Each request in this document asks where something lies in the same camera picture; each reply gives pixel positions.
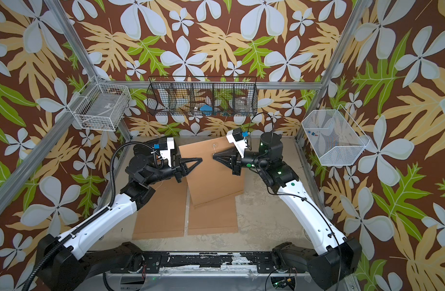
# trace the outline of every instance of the flattened cardboard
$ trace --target flattened cardboard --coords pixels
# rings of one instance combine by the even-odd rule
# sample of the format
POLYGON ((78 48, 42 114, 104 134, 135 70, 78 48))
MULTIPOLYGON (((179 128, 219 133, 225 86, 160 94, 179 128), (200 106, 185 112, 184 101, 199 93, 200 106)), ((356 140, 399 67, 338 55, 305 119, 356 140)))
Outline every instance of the flattened cardboard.
POLYGON ((138 211, 132 239, 184 236, 187 181, 174 178, 153 185, 153 197, 138 211))
POLYGON ((215 152, 220 153, 229 148, 234 148, 234 145, 229 143, 226 137, 179 146, 180 155, 183 158, 200 157, 203 159, 191 175, 187 176, 190 196, 196 208, 223 197, 243 193, 244 171, 240 176, 232 175, 228 167, 213 160, 215 152))
POLYGON ((239 232, 235 196, 193 207, 188 213, 188 235, 239 232))

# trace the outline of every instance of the concrete floor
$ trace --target concrete floor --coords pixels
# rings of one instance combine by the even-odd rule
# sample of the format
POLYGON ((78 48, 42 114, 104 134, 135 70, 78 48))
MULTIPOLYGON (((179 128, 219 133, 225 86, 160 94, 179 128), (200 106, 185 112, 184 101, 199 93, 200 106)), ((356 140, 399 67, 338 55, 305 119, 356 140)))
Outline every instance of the concrete floor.
MULTIPOLYGON (((174 140, 179 146, 209 138, 175 137, 174 140)), ((146 141, 148 139, 137 137, 134 140, 146 141)), ((294 138, 283 137, 281 141, 284 146, 283 160, 292 167, 305 189, 311 193, 295 148, 294 138)), ((258 145, 259 139, 253 139, 252 150, 256 151, 258 145)), ((132 155, 133 150, 129 148, 124 164, 118 170, 117 189, 121 189, 128 182, 124 169, 132 155)), ((293 242, 297 246, 312 248, 311 242, 306 238, 303 227, 294 214, 279 197, 266 192, 266 185, 257 174, 246 171, 244 194, 237 196, 235 201, 238 233, 189 236, 185 232, 183 237, 134 241, 131 240, 136 220, 136 214, 134 214, 110 230, 92 247, 92 250, 114 248, 128 241, 132 241, 144 251, 270 251, 286 241, 293 242)))

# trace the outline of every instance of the metal rail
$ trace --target metal rail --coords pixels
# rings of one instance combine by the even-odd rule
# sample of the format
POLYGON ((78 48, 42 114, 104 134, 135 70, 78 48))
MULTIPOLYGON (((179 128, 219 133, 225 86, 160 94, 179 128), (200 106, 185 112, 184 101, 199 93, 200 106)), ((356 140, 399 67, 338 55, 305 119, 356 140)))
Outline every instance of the metal rail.
MULTIPOLYGON (((74 101, 74 106, 80 103, 80 99, 74 101)), ((66 112, 47 132, 45 137, 32 149, 30 154, 22 161, 17 169, 0 187, 0 215, 11 203, 13 198, 19 193, 27 180, 37 170, 38 166, 45 159, 46 155, 61 139, 74 121, 74 116, 66 112)))
POLYGON ((61 25, 61 29, 64 33, 65 38, 71 45, 74 54, 77 55, 80 64, 86 70, 88 78, 91 79, 98 76, 93 63, 90 60, 86 49, 83 47, 82 41, 75 31, 74 26, 71 25, 68 16, 61 5, 61 2, 59 0, 44 0, 44 2, 46 6, 48 6, 48 9, 55 15, 57 21, 61 25))
MULTIPOLYGON (((130 89, 146 89, 150 85, 149 81, 108 81, 108 83, 115 85, 128 86, 130 89)), ((196 89, 198 84, 208 84, 207 82, 193 82, 196 89)), ((319 90, 322 88, 320 82, 256 82, 256 87, 259 90, 319 90)))

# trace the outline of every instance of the brown wallpaper background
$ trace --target brown wallpaper background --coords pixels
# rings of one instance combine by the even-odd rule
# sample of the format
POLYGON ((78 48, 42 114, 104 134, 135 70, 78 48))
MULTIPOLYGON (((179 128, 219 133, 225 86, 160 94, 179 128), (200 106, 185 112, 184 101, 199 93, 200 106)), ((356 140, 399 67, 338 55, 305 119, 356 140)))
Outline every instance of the brown wallpaper background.
POLYGON ((363 246, 362 290, 445 290, 445 1, 378 0, 362 23, 332 79, 338 91, 320 108, 353 103, 377 150, 368 146, 353 166, 324 167, 306 143, 312 171, 330 217, 363 246), (388 58, 376 49, 392 33, 370 40, 378 24, 395 33, 388 58), (412 69, 418 57, 423 66, 412 69))
MULTIPOLYGON (((30 154, 31 148, 51 129, 56 115, 74 91, 87 81, 58 26, 42 1, 0 0, 0 186, 22 162, 21 157, 30 154), (23 34, 34 23, 35 16, 42 16, 53 38, 40 32, 41 50, 32 52, 33 47, 24 45, 23 34), (24 146, 22 152, 19 141, 24 146)), ((53 234, 63 232, 92 214, 106 186, 104 177, 109 171, 109 158, 120 138, 119 134, 107 132, 86 134, 85 130, 71 126, 58 141, 0 216, 0 291, 22 288, 33 269, 35 247, 49 230, 53 234), (81 134, 90 139, 84 141, 81 134), (86 178, 82 175, 83 167, 79 169, 79 163, 74 166, 75 161, 83 163, 80 150, 86 152, 86 160, 94 154, 90 167, 87 166, 86 178), (41 186, 42 181, 56 180, 61 182, 60 189, 56 182, 41 186), (67 191, 71 185, 74 185, 71 191, 67 191), (48 199, 42 188, 46 189, 45 193, 59 193, 59 200, 48 199), (65 210, 42 211, 37 205, 51 208, 60 205, 60 209, 65 210)), ((37 289, 47 289, 39 280, 36 283, 37 289)))
MULTIPOLYGON (((222 80, 225 74, 230 73, 229 75, 233 77, 236 73, 240 76, 240 81, 245 77, 250 81, 254 81, 255 77, 258 81, 269 81, 271 80, 269 76, 273 71, 279 71, 282 64, 286 62, 285 51, 288 47, 290 64, 287 66, 291 68, 286 68, 283 74, 281 72, 275 74, 277 77, 272 81, 293 81, 289 70, 296 72, 292 73, 296 79, 300 78, 298 71, 301 70, 301 81, 320 81, 320 75, 329 63, 339 34, 354 5, 353 1, 340 1, 343 3, 340 6, 342 9, 338 10, 336 19, 337 4, 334 4, 336 1, 271 1, 270 7, 278 11, 284 19, 283 32, 277 36, 274 35, 275 33, 268 32, 266 12, 263 12, 257 34, 252 40, 247 40, 242 36, 241 22, 252 9, 259 7, 259 4, 251 5, 256 1, 246 2, 247 6, 237 0, 213 1, 212 5, 219 5, 221 8, 219 17, 217 17, 217 12, 214 12, 213 16, 208 4, 202 1, 137 2, 143 5, 132 5, 133 1, 129 0, 95 2, 93 6, 82 4, 78 6, 74 1, 62 1, 62 4, 68 15, 72 17, 74 28, 90 53, 97 72, 106 79, 127 81, 147 80, 149 76, 172 78, 173 72, 179 68, 180 64, 165 66, 161 56, 164 54, 165 64, 173 63, 174 59, 170 59, 170 55, 181 58, 176 48, 179 39, 182 41, 181 47, 185 47, 186 41, 189 44, 187 60, 191 56, 202 57, 199 61, 189 61, 189 63, 201 69, 200 72, 205 76, 217 76, 222 80), (326 17, 323 13, 324 16, 320 21, 321 11, 327 11, 327 8, 331 6, 329 16, 326 17), (198 21, 197 19, 196 13, 199 7, 205 7, 207 11, 205 20, 198 21), (140 23, 140 29, 132 20, 126 21, 125 25, 128 27, 126 29, 121 22, 121 17, 125 15, 125 19, 134 19, 137 14, 131 11, 135 8, 151 9, 156 12, 159 15, 156 22, 162 20, 167 24, 167 34, 154 35, 153 32, 159 33, 150 30, 140 12, 138 12, 137 20, 140 23), (186 26, 188 35, 182 26, 175 31, 172 29, 172 26, 181 20, 179 17, 183 8, 187 11, 187 16, 182 21, 183 24, 188 24, 186 26), (173 11, 175 12, 174 19, 170 16, 170 12, 173 11), (301 20, 307 25, 301 24, 290 30, 291 25, 301 20), (305 30, 301 35, 302 25, 305 30), (135 27, 140 32, 139 39, 137 39, 137 33, 130 32, 130 27, 135 27), (265 57, 268 54, 271 55, 266 62, 265 57)), ((186 68, 186 74, 192 75, 192 72, 186 68)), ((250 127, 254 135, 260 135, 262 132, 270 131, 272 127, 269 122, 266 122, 271 119, 266 114, 258 115, 254 121, 248 118, 234 119, 230 116, 154 117, 147 113, 146 90, 133 89, 131 93, 133 101, 130 111, 126 114, 126 123, 133 135, 222 136, 228 130, 240 125, 246 129, 250 127)), ((258 112, 274 116, 276 132, 286 136, 296 135, 313 93, 310 90, 260 90, 258 112)))

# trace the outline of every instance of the black cable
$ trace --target black cable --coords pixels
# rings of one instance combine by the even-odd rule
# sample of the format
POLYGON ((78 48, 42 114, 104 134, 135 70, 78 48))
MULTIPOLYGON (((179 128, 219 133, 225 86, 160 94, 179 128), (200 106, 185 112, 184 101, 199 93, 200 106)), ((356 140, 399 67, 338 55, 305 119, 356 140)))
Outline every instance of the black cable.
POLYGON ((111 288, 111 286, 109 286, 108 280, 106 280, 106 273, 103 273, 103 283, 108 291, 115 291, 113 288, 111 288))
POLYGON ((117 150, 114 152, 114 154, 111 157, 110 163, 109 163, 109 178, 111 181, 111 201, 108 204, 108 207, 103 208, 102 210, 100 210, 99 212, 95 213, 93 216, 91 216, 90 218, 84 220, 81 224, 77 225, 74 227, 74 230, 72 230, 72 232, 70 232, 67 236, 65 236, 62 241, 60 241, 59 243, 57 243, 44 257, 43 259, 41 259, 41 261, 39 261, 39 263, 33 268, 32 272, 30 273, 30 275, 27 277, 27 280, 24 283, 24 286, 22 288, 22 291, 28 291, 28 289, 30 288, 30 285, 33 282, 33 279, 35 279, 35 276, 37 275, 37 273, 45 266, 45 264, 53 257, 57 254, 57 252, 59 251, 59 249, 69 240, 71 239, 73 236, 75 236, 77 233, 79 233, 80 231, 82 231, 82 229, 84 229, 87 225, 91 224, 93 221, 95 221, 97 218, 99 218, 101 215, 103 215, 104 213, 106 213, 107 211, 109 211, 109 209, 113 206, 114 204, 114 200, 116 198, 116 183, 115 183, 115 179, 114 179, 114 159, 117 155, 117 153, 124 147, 131 145, 131 144, 141 144, 144 145, 148 148, 150 148, 152 151, 154 151, 155 149, 152 148, 150 145, 148 145, 147 143, 142 143, 142 142, 127 142, 122 144, 121 146, 119 146, 117 148, 117 150))
POLYGON ((272 132, 274 133, 274 118, 273 118, 273 116, 270 116, 268 113, 263 112, 263 111, 258 112, 257 114, 255 114, 255 115, 250 119, 250 122, 249 122, 249 128, 247 129, 247 132, 249 133, 249 138, 250 138, 250 146, 249 146, 249 150, 251 150, 250 125, 251 125, 251 121, 254 120, 254 118, 255 118, 258 114, 266 114, 267 117, 271 117, 271 126, 272 126, 272 128, 273 128, 273 129, 272 129, 272 132))
POLYGON ((310 201, 308 201, 304 197, 300 197, 300 196, 294 195, 294 194, 274 194, 274 193, 269 192, 269 188, 267 187, 267 185, 266 185, 266 190, 271 195, 276 195, 276 196, 294 196, 294 197, 300 198, 301 201, 303 201, 303 202, 304 201, 308 202, 311 205, 311 207, 313 207, 314 210, 316 210, 316 212, 318 212, 319 216, 321 216, 321 218, 324 220, 324 222, 326 223, 328 228, 331 230, 331 233, 334 236, 334 239, 336 240, 337 247, 339 248, 339 261, 340 261, 340 263, 339 263, 339 276, 337 277, 337 283, 336 283, 336 291, 337 291, 338 288, 339 288, 340 274, 341 274, 341 271, 342 271, 342 249, 340 248, 339 240, 337 239, 336 234, 334 233, 334 231, 330 227, 330 225, 327 222, 327 220, 324 218, 323 214, 318 210, 318 208, 316 208, 310 201))
POLYGON ((49 259, 51 259, 51 257, 57 253, 57 251, 59 250, 59 248, 65 243, 67 242, 69 239, 71 238, 71 236, 66 236, 65 238, 62 239, 62 241, 59 242, 59 244, 57 244, 55 247, 53 247, 44 257, 43 259, 41 259, 41 261, 39 261, 39 263, 33 268, 32 272, 30 273, 30 275, 28 275, 27 280, 25 280, 24 283, 24 287, 22 288, 22 291, 28 291, 28 289, 30 288, 30 285, 33 282, 33 279, 35 278, 35 276, 37 275, 37 273, 40 271, 41 268, 43 268, 45 266, 45 264, 48 262, 49 259))
POLYGON ((274 268, 274 270, 272 270, 272 272, 270 272, 269 275, 266 277, 266 282, 264 282, 264 291, 266 291, 267 280, 268 280, 269 277, 272 275, 272 273, 274 273, 274 271, 276 271, 276 268, 274 268))

